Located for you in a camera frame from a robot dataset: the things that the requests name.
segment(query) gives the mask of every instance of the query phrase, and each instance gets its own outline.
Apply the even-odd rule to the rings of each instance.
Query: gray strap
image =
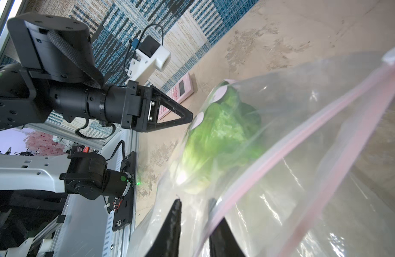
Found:
[[[91,81],[86,81],[85,84],[92,88],[102,88],[105,83],[105,78],[102,73],[92,64],[90,64],[80,52],[74,49],[65,39],[58,33],[50,30],[47,33],[49,40],[59,51],[61,51],[68,59],[71,60],[79,69],[86,73]]]

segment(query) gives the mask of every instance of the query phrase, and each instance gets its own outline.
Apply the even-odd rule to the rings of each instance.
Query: plastic zipper bag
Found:
[[[395,63],[380,60],[352,54],[216,87],[175,149],[127,256],[147,253],[178,198],[179,256],[202,254],[223,217],[247,256],[302,253],[299,245],[311,256],[336,253],[309,230],[395,95]]]

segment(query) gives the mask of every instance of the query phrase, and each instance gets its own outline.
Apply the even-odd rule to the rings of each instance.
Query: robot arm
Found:
[[[0,130],[43,123],[55,110],[72,122],[97,119],[105,127],[149,132],[192,121],[193,114],[155,87],[144,87],[154,69],[162,70],[170,53],[151,37],[139,43],[140,61],[119,87],[105,84],[94,66],[88,27],[69,18],[26,13],[7,22],[20,64],[0,66]],[[180,116],[158,124],[163,105]],[[0,155],[0,190],[38,189],[121,197],[130,172],[123,156],[121,172],[107,169],[104,157],[76,152],[55,157]]]
[[[160,90],[139,85],[155,68],[164,69],[169,59],[169,53],[163,56],[164,49],[153,39],[140,43],[137,53],[141,62],[131,60],[135,64],[131,63],[130,70],[136,76],[130,79],[137,81],[129,80],[119,87],[105,84],[95,68],[85,24],[26,13],[11,18],[7,27],[21,64],[0,67],[0,130],[43,123],[52,110],[68,122],[75,117],[97,119],[103,126],[118,123],[139,132],[192,121],[190,111]],[[158,124],[160,105],[180,119]]]

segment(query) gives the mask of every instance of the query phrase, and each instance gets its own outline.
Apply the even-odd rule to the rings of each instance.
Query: red wire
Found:
[[[113,209],[113,210],[116,211],[117,209],[119,209],[121,203],[122,203],[122,200],[120,200],[120,202],[118,204],[118,207],[116,209]]]

